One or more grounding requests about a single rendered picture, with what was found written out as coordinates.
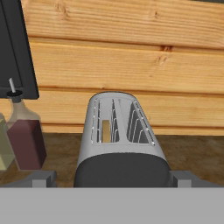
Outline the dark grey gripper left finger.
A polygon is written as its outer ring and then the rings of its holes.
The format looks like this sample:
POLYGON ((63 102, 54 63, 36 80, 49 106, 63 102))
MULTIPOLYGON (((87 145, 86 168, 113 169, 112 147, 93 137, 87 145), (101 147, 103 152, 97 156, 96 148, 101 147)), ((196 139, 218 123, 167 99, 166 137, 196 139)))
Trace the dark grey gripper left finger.
POLYGON ((3 187, 56 187, 56 171, 34 171, 26 178, 3 185, 3 187))

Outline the dark red liquid glass bottle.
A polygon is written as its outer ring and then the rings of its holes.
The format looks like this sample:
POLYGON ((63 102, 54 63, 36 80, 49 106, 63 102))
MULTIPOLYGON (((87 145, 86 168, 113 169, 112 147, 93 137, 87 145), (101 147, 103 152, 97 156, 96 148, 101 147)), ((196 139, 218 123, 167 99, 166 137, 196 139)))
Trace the dark red liquid glass bottle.
POLYGON ((46 147, 42 134, 40 116, 29 110, 23 101, 23 92, 16 90, 9 78, 11 115, 7 132, 20 170, 40 170, 46 160, 46 147))

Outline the silver and black toaster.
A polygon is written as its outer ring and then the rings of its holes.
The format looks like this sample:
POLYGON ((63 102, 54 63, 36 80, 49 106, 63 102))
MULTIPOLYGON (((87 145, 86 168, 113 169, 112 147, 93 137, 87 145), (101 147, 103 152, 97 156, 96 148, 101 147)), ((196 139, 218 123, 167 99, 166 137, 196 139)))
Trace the silver and black toaster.
POLYGON ((122 92, 93 95, 87 105, 75 187, 167 187, 170 166, 137 98, 122 92), (102 121, 110 142, 102 141, 102 121))

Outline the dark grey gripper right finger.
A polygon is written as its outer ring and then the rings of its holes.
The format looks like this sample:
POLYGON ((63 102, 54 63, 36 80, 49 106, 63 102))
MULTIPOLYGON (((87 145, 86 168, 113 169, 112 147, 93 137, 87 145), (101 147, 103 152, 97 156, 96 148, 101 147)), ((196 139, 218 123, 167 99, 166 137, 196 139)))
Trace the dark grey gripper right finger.
POLYGON ((198 178, 191 171, 170 171, 173 187, 221 187, 221 185, 198 178))

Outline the pale yellow liquid glass bottle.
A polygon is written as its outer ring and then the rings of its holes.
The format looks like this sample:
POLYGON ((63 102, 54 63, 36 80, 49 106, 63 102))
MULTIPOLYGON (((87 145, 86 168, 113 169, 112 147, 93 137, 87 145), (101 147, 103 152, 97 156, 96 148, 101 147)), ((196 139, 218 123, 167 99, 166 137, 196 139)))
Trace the pale yellow liquid glass bottle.
POLYGON ((6 171, 15 158, 7 131, 4 115, 0 113, 0 171, 6 171))

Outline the black framed panel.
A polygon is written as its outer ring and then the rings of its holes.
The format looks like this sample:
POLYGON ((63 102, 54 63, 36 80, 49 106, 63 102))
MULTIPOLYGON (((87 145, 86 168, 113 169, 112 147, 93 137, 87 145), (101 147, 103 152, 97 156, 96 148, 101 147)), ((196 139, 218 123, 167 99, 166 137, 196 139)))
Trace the black framed panel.
POLYGON ((0 0, 0 98, 11 91, 9 79, 24 99, 39 98, 21 0, 0 0))

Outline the bread slice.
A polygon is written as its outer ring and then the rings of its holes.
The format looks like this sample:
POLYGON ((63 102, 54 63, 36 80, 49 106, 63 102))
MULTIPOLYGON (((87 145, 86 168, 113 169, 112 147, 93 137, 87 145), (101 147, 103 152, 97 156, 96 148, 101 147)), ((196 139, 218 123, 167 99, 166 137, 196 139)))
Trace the bread slice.
POLYGON ((110 142, 110 122, 109 120, 103 120, 102 121, 102 141, 104 143, 110 142))

